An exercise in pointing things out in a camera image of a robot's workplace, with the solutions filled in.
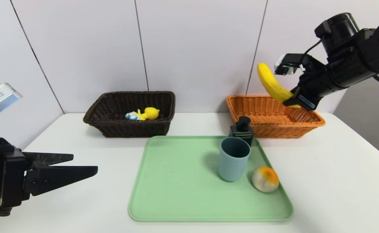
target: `white wall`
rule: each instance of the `white wall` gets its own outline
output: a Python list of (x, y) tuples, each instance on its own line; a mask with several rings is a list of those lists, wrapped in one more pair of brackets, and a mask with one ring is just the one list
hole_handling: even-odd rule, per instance
[(137, 0), (149, 90), (177, 112), (228, 112), (245, 94), (266, 0)]
[(0, 84), (4, 82), (24, 97), (0, 113), (0, 137), (23, 149), (62, 111), (9, 0), (0, 0)]
[(12, 2), (64, 112), (148, 90), (134, 0)]
[[(379, 0), (269, 0), (247, 94), (267, 94), (259, 82), (258, 63), (264, 62), (274, 71), (274, 62), (281, 54), (304, 53), (319, 40), (315, 36), (315, 28), (343, 12), (352, 13), (359, 28), (376, 28), (379, 25)], [(320, 62), (327, 62), (321, 44), (309, 54)], [(297, 71), (294, 75), (277, 75), (276, 78), (291, 90), (301, 74)], [(317, 111), (333, 112), (344, 93), (340, 91), (324, 97)]]
[(379, 82), (350, 87), (334, 114), (379, 150)]
[[(379, 0), (269, 0), (255, 50), (266, 0), (136, 0), (146, 76), (134, 0), (13, 2), (66, 112), (148, 86), (174, 91), (177, 112), (226, 111), (228, 95), (267, 94), (257, 63), (303, 53), (324, 20), (351, 12), (360, 28), (379, 23)], [(310, 54), (326, 62), (322, 46)], [(299, 75), (277, 78), (292, 89)], [(318, 112), (333, 112), (343, 93), (325, 97)]]

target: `orange wicker basket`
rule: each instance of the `orange wicker basket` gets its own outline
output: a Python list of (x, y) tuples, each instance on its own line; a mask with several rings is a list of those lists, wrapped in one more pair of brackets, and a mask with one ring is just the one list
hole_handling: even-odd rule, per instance
[(267, 95), (232, 95), (227, 105), (234, 123), (240, 116), (251, 119), (258, 138), (296, 139), (326, 123), (315, 111), (287, 107)]

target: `toy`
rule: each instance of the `toy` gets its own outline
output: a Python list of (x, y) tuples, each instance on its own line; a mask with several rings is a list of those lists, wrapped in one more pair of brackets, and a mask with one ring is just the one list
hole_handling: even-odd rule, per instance
[(131, 121), (137, 121), (139, 120), (139, 116), (137, 114), (137, 112), (129, 112), (125, 115), (125, 118)]
[(159, 116), (159, 109), (153, 108), (153, 107), (147, 107), (145, 108), (145, 113), (142, 115), (146, 115), (146, 118), (148, 120), (156, 120)]
[(126, 119), (131, 121), (145, 121), (145, 120), (156, 120), (159, 116), (159, 109), (153, 107), (145, 108), (145, 112), (141, 113), (140, 109), (138, 112), (129, 112), (125, 115)]
[(269, 167), (257, 168), (253, 171), (251, 179), (254, 187), (262, 192), (272, 192), (280, 184), (277, 173)]

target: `bottle label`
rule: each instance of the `bottle label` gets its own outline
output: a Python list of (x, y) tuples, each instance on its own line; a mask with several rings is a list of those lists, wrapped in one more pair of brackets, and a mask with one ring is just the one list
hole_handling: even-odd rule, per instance
[(251, 136), (253, 136), (252, 134), (247, 134), (247, 135), (240, 135), (240, 136), (235, 136), (236, 138), (240, 138), (240, 139), (250, 139)]

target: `white table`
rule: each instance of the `white table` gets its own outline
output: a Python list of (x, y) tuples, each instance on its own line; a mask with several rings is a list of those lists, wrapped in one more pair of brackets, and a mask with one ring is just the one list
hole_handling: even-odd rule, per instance
[[(379, 233), (379, 151), (331, 114), (301, 139), (259, 139), (294, 205), (282, 223), (139, 223), (127, 211), (148, 139), (107, 139), (84, 114), (61, 116), (25, 151), (73, 153), (89, 179), (32, 196), (0, 218), (0, 233)], [(178, 113), (168, 135), (226, 135), (229, 114)]]

